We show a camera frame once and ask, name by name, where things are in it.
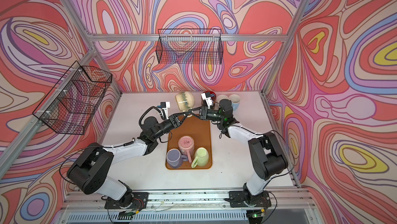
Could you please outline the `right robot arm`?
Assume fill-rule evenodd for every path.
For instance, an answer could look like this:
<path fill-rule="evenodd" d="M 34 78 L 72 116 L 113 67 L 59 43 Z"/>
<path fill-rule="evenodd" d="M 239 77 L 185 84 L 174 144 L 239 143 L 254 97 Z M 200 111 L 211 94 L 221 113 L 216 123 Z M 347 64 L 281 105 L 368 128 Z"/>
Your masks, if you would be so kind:
<path fill-rule="evenodd" d="M 221 135 L 236 139 L 249 148 L 254 173 L 243 185 L 242 199 L 253 201 L 264 193 L 265 188 L 275 178 L 286 175 L 288 159 L 277 136 L 272 132 L 256 133 L 234 118 L 232 102 L 223 99 L 218 109 L 207 105 L 188 110 L 188 113 L 204 121 L 214 121 Z"/>

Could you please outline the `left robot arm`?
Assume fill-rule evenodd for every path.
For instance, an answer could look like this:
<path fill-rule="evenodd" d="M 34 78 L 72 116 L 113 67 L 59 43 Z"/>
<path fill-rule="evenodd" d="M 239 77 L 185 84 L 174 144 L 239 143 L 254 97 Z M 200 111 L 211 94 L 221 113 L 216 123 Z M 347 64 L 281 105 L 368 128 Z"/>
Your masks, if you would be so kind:
<path fill-rule="evenodd" d="M 98 143 L 90 144 L 67 171 L 67 177 L 86 195 L 106 196 L 109 206 L 130 208 L 134 201 L 132 189 L 116 180 L 108 173 L 113 164 L 124 160 L 150 154 L 158 145 L 160 138 L 180 127 L 188 112 L 173 114 L 161 123 L 150 116 L 139 119 L 142 130 L 138 138 L 116 146 L 105 147 Z"/>

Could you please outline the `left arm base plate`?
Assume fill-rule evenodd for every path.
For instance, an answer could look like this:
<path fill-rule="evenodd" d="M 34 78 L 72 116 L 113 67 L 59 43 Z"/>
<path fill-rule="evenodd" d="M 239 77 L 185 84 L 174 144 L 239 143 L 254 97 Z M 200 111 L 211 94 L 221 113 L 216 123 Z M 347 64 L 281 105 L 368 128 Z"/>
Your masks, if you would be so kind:
<path fill-rule="evenodd" d="M 110 198 L 106 200 L 104 208 L 107 210 L 142 210 L 147 206 L 148 192 L 126 193 L 120 200 Z"/>

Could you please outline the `black patterned mug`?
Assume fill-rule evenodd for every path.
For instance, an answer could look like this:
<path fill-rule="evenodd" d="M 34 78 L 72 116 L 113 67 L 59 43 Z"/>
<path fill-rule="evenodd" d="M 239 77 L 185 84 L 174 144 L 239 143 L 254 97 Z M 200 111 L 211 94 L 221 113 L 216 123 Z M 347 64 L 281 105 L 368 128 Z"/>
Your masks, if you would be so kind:
<path fill-rule="evenodd" d="M 214 109 L 216 105 L 216 94 L 212 91 L 205 91 L 201 94 L 204 106 Z"/>

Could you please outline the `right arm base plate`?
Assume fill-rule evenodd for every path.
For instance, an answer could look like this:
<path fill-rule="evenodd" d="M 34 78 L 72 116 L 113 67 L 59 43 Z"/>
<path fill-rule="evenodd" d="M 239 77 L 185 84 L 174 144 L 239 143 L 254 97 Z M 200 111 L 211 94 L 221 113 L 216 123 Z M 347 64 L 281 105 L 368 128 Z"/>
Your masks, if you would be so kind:
<path fill-rule="evenodd" d="M 272 206 L 269 192 L 263 191 L 256 196 L 248 191 L 230 191 L 228 197 L 224 199 L 231 207 L 261 207 L 267 209 Z"/>

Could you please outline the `white mug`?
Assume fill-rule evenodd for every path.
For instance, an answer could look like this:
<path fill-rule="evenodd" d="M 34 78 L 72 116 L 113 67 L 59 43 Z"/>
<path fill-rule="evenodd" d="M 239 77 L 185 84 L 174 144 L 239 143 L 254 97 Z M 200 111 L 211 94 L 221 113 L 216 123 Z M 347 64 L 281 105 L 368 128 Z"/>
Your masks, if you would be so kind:
<path fill-rule="evenodd" d="M 218 95 L 217 96 L 217 103 L 220 103 L 224 99 L 229 100 L 229 97 L 227 95 L 223 95 L 223 94 Z"/>

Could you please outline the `brown wooden tray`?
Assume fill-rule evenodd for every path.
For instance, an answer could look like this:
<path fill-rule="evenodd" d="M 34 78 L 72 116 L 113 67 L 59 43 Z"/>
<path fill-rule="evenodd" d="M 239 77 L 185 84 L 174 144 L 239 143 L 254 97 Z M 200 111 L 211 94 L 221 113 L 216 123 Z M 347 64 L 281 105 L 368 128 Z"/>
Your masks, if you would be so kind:
<path fill-rule="evenodd" d="M 213 165 L 210 121 L 186 118 L 181 127 L 169 134 L 167 151 L 170 150 L 178 150 L 182 156 L 176 161 L 180 164 L 177 168 L 165 163 L 169 170 L 210 169 Z"/>

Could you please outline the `light blue mug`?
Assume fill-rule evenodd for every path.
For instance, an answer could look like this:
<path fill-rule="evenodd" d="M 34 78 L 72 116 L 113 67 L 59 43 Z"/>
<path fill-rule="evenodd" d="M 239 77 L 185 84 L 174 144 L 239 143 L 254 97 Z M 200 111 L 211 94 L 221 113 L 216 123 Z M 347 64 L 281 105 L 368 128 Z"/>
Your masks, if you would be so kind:
<path fill-rule="evenodd" d="M 237 94 L 232 94 L 228 98 L 232 103 L 233 111 L 236 111 L 240 105 L 241 97 Z"/>

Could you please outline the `beige speckled mug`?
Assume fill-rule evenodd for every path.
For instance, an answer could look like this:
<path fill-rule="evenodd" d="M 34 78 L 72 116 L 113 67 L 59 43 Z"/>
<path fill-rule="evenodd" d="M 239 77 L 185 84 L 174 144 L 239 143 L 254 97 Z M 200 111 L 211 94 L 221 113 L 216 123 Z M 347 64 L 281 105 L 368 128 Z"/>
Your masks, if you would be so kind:
<path fill-rule="evenodd" d="M 191 92 L 180 92 L 175 95 L 180 112 L 188 112 L 195 105 L 195 99 Z"/>

